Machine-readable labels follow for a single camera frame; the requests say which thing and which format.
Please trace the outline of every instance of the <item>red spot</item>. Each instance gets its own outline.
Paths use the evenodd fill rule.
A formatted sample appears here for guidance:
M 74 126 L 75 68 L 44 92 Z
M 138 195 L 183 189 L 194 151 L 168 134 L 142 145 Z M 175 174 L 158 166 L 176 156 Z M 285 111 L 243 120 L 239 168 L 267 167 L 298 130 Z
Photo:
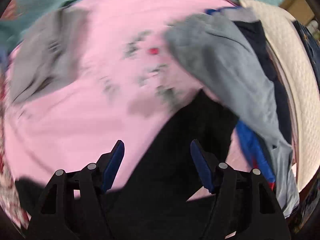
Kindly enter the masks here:
M 151 49 L 148 49 L 148 52 L 151 55 L 157 55 L 157 54 L 159 54 L 159 49 L 158 48 L 151 48 Z

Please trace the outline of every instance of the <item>pink fabric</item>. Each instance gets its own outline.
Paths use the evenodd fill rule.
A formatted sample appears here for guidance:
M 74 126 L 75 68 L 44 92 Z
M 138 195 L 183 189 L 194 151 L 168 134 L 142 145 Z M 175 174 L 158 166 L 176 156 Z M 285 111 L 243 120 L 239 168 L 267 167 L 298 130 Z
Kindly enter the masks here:
M 28 176 L 46 184 L 56 170 L 80 170 L 121 139 L 125 155 L 113 184 L 120 188 L 163 125 L 202 87 L 173 60 L 163 32 L 192 13 L 233 5 L 227 0 L 82 0 L 76 6 L 90 12 L 77 48 L 78 79 L 21 106 L 6 100 L 6 156 L 16 179 Z M 250 170 L 233 139 L 228 163 Z

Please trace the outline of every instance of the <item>cream quilted fabric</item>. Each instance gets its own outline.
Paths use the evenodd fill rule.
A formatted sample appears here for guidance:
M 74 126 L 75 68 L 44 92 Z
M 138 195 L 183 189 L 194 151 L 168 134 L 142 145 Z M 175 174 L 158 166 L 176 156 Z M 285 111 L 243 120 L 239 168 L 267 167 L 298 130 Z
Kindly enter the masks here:
M 299 192 L 308 184 L 320 165 L 320 96 L 316 79 L 292 25 L 295 18 L 285 10 L 255 0 L 240 0 L 252 7 L 261 20 L 266 38 L 279 59 L 295 100 L 299 150 L 297 185 Z

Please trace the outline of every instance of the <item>silver screw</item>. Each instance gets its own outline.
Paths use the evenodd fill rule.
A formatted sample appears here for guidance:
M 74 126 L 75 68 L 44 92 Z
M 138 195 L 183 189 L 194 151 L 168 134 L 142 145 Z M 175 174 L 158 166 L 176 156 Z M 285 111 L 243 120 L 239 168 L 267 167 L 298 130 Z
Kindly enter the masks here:
M 226 164 L 226 163 L 219 163 L 219 168 L 225 170 L 226 168 L 228 168 L 228 164 Z
M 61 176 L 62 174 L 63 174 L 63 170 L 57 170 L 57 171 L 56 171 L 56 175 L 57 175 L 57 176 Z
M 252 172 L 255 175 L 260 175 L 261 174 L 261 171 L 259 169 L 253 169 Z
M 94 170 L 97 167 L 97 165 L 95 163 L 90 163 L 87 167 L 89 170 Z

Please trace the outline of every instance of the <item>gray garment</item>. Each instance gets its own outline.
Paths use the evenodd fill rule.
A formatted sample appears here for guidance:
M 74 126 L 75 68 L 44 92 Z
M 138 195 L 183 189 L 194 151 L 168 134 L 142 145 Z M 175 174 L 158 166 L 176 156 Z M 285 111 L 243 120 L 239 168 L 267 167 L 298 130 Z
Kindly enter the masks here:
M 41 17 L 25 35 L 14 60 L 13 103 L 38 98 L 76 79 L 75 47 L 87 12 L 61 8 Z
M 266 142 L 284 216 L 299 203 L 292 148 L 279 131 L 273 83 L 236 25 L 219 12 L 188 17 L 165 33 L 170 52 Z
M 225 7 L 219 10 L 220 14 L 228 18 L 230 21 L 239 21 L 252 23 L 256 22 L 259 19 L 254 14 L 252 8 L 244 7 Z

